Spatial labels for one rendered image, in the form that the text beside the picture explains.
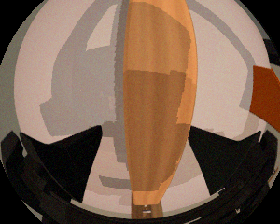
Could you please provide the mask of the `wooden post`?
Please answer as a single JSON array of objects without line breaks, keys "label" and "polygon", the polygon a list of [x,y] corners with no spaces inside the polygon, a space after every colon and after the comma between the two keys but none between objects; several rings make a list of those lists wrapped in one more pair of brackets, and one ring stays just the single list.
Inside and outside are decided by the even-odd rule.
[{"label": "wooden post", "polygon": [[152,219],[153,217],[163,217],[161,201],[159,204],[135,205],[132,194],[132,219]]}]

